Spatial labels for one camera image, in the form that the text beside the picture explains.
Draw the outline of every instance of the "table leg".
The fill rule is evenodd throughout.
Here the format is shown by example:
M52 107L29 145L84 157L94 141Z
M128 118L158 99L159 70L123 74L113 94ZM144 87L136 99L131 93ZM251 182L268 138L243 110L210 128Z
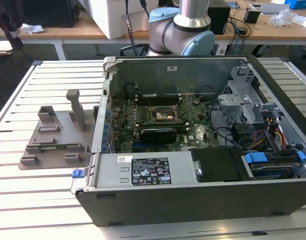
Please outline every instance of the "table leg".
M53 45L56 49L58 60L65 61L67 58L65 57L62 40L58 39L58 40L53 41Z
M219 41L215 55L225 55L227 47L228 47L227 41Z

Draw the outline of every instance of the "capacitor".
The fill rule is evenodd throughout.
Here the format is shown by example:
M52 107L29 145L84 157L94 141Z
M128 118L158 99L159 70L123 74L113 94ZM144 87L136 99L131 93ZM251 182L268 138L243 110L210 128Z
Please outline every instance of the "capacitor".
M208 141L208 135L206 133L203 134L203 142L207 142Z

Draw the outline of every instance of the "black box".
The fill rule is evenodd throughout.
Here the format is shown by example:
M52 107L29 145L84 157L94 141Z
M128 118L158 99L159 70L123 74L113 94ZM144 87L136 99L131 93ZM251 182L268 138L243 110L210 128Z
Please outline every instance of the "black box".
M250 9L246 9L246 13L244 16L244 22L247 24L256 24L260 15L260 11L254 11Z
M223 35L227 26L231 7L224 0L210 0L207 15L211 19L210 30L215 35Z

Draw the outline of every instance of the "electronic device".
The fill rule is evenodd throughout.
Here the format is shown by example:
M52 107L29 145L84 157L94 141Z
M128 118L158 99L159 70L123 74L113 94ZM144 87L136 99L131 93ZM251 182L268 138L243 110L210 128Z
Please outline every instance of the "electronic device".
M263 15L279 14L280 11L290 8L290 4L275 4L275 3L261 3L261 4L250 4L250 6L261 11Z
M208 4L207 15L211 19L210 30L215 35L223 35L231 7L224 0L210 0Z
M79 18L78 0L20 0L23 22L43 27L73 28Z
M86 183L75 194L96 226L290 215L306 205L306 118L255 57L107 57L103 68Z
M244 22L247 24L256 24L260 15L259 10L246 9Z

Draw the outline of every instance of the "warning label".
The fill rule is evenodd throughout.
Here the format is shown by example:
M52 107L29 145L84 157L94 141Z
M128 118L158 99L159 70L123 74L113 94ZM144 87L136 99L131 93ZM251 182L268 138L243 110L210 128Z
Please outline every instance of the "warning label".
M134 186L171 184L169 159L167 157L132 159L132 184Z

